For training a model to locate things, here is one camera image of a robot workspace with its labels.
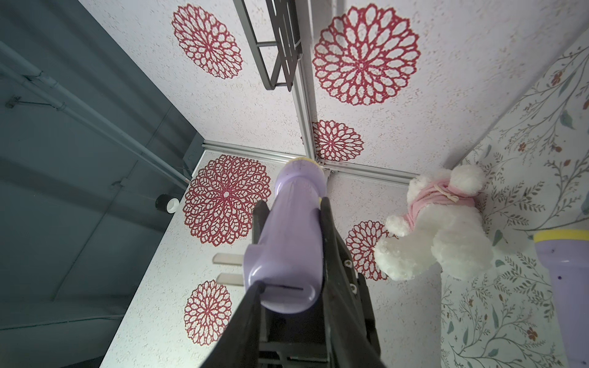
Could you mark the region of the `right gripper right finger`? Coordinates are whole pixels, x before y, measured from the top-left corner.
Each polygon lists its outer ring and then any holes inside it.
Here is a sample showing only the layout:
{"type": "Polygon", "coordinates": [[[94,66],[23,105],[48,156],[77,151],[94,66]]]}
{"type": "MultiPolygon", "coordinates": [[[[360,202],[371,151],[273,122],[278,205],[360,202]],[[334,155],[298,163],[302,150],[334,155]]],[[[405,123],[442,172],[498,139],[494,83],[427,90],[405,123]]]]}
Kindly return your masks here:
{"type": "Polygon", "coordinates": [[[329,367],[383,367],[370,292],[336,229],[330,199],[320,204],[324,286],[321,299],[329,367]]]}

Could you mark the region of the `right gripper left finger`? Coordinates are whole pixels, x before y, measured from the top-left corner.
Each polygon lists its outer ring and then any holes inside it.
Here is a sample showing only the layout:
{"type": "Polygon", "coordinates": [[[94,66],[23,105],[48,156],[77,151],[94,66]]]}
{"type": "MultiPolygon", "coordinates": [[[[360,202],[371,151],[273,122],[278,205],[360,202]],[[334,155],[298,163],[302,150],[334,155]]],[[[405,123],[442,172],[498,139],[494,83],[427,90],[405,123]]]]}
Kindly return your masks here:
{"type": "Polygon", "coordinates": [[[202,363],[202,368],[258,367],[263,282],[248,288],[225,332],[202,363]]]}

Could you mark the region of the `purple flashlight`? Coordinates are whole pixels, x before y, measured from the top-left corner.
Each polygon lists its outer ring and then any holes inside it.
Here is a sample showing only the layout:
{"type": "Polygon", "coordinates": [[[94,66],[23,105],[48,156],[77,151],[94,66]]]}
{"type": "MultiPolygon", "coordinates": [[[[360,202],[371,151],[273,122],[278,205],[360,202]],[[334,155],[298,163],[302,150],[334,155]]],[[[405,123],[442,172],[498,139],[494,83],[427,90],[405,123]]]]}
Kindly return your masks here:
{"type": "Polygon", "coordinates": [[[242,274],[222,273],[221,285],[265,285],[262,305],[280,314],[308,310],[323,285],[321,201],[327,195],[322,168],[306,158],[285,164],[276,180],[275,200],[259,239],[243,255],[218,253],[217,265],[240,265],[242,274]]]}
{"type": "Polygon", "coordinates": [[[555,309],[570,367],[588,366],[588,231],[553,229],[534,235],[549,270],[555,309]]]}

